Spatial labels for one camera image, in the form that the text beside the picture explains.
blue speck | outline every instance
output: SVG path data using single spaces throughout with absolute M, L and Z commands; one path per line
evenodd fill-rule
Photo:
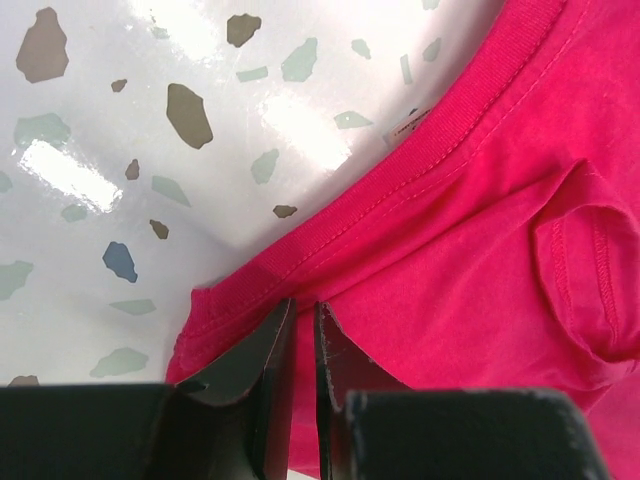
M 136 283 L 138 280 L 138 274 L 134 270 L 135 264 L 124 243 L 111 242 L 107 251 L 104 252 L 102 260 L 117 277 L 129 280 L 131 283 Z

brown speck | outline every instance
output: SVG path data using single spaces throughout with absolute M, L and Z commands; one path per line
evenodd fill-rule
M 36 13 L 36 22 L 24 36 L 16 66 L 31 83 L 61 77 L 69 64 L 67 36 L 53 8 Z
M 213 140 L 202 97 L 184 85 L 179 83 L 169 85 L 167 118 L 180 138 L 190 147 L 200 149 L 205 143 Z
M 19 376 L 11 380 L 9 387 L 33 387 L 40 385 L 38 383 L 38 377 L 35 375 L 28 375 L 26 377 Z
M 289 205 L 276 205 L 273 209 L 273 213 L 275 213 L 278 218 L 290 217 L 297 211 L 298 209 L 296 207 L 291 207 Z
M 115 82 L 111 83 L 111 90 L 113 90 L 114 93 L 120 93 L 126 84 L 126 78 L 123 78 L 122 80 L 116 80 Z
M 166 240 L 169 237 L 169 227 L 157 220 L 149 220 L 149 224 L 160 240 Z
M 234 15 L 227 20 L 227 42 L 234 47 L 241 47 L 249 41 L 253 34 L 262 26 L 260 17 L 251 15 Z
M 131 163 L 124 171 L 124 176 L 127 177 L 127 180 L 137 180 L 140 176 L 140 164 L 138 160 L 135 158 L 131 160 Z

black plastic object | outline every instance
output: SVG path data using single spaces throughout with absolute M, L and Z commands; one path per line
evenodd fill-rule
M 551 390 L 416 392 L 316 306 L 323 480 L 609 478 L 580 411 Z
M 0 479 L 284 480 L 295 303 L 185 382 L 0 389 Z

t-shirt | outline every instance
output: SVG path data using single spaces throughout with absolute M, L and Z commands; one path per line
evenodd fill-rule
M 221 284 L 179 381 L 299 301 L 290 466 L 318 474 L 313 312 L 417 389 L 562 390 L 617 478 L 640 472 L 640 9 L 508 0 L 416 132 Z

terrazzo pattern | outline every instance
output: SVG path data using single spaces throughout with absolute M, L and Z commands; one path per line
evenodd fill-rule
M 501 0 L 48 3 L 0 5 L 5 385 L 160 380 L 191 289 L 380 161 Z

